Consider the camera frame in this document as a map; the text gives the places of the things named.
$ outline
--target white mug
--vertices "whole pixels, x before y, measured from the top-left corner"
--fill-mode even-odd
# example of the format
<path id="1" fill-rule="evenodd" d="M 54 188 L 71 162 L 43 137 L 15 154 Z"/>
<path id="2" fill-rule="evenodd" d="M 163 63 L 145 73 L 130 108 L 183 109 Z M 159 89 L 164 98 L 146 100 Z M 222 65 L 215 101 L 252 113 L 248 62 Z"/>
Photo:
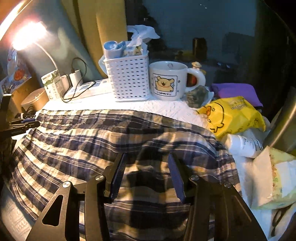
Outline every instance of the white mug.
<path id="1" fill-rule="evenodd" d="M 197 84 L 186 87 L 187 74 L 197 78 Z M 183 95 L 205 85 L 205 76 L 198 69 L 190 69 L 185 64 L 173 61 L 159 61 L 149 65 L 151 94 L 160 100 L 179 100 Z"/>

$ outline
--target white plastic basket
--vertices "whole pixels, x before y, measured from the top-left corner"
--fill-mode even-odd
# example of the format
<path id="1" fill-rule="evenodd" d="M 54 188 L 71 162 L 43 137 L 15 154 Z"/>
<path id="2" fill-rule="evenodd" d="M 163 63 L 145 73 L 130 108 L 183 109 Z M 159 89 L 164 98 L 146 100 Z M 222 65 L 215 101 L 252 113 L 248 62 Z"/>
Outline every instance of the white plastic basket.
<path id="1" fill-rule="evenodd" d="M 140 101 L 150 97 L 149 59 L 145 55 L 104 60 L 115 101 Z"/>

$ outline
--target yellow curtain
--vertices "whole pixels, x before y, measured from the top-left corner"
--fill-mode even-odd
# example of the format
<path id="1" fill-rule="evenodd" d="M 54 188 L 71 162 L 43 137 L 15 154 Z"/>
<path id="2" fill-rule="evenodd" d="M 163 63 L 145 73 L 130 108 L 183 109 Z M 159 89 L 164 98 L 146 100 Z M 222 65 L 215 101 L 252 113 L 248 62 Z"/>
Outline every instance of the yellow curtain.
<path id="1" fill-rule="evenodd" d="M 61 0 L 69 19 L 87 48 L 100 74 L 98 65 L 106 41 L 128 39 L 124 0 Z"/>

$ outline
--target purple pouch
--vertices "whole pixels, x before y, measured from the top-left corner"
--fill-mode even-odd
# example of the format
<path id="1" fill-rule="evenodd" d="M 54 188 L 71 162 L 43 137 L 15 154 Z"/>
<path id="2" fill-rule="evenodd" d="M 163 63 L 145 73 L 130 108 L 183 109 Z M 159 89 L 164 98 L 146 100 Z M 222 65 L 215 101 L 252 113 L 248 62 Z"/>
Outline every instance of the purple pouch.
<path id="1" fill-rule="evenodd" d="M 211 84 L 211 91 L 219 98 L 244 97 L 252 106 L 263 107 L 252 85 L 240 83 Z"/>

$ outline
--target mug rim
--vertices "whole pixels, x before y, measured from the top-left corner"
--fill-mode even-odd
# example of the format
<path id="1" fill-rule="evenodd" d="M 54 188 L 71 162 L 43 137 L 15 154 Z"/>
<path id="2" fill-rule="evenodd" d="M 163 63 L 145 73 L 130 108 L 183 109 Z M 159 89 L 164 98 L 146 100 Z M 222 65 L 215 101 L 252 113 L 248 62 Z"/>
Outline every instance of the mug rim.
<path id="1" fill-rule="evenodd" d="M 156 69 L 156 70 L 165 70 L 165 71 L 180 71 L 180 70 L 183 70 L 183 69 L 160 69 L 160 68 L 157 68 L 157 67 L 153 67 L 153 64 L 156 64 L 156 63 L 177 63 L 177 64 L 180 64 L 180 65 L 183 65 L 184 66 L 183 69 L 188 69 L 187 65 L 185 65 L 183 63 L 180 63 L 180 62 L 176 62 L 176 61 L 157 61 L 157 62 L 149 64 L 149 68 L 153 68 L 153 69 Z"/>

